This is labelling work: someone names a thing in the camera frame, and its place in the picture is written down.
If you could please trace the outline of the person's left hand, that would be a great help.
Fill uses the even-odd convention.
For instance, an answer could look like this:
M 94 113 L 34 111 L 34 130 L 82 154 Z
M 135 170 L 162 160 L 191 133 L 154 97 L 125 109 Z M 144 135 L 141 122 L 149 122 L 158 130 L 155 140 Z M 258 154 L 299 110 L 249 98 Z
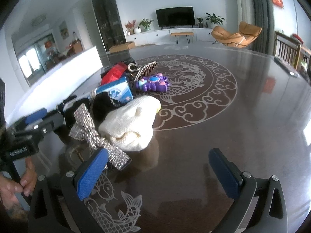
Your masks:
M 34 191 L 37 173 L 31 157 L 25 158 L 25 167 L 25 173 L 19 183 L 1 174 L 1 201 L 7 210 L 19 204 L 15 194 L 23 193 L 28 197 Z

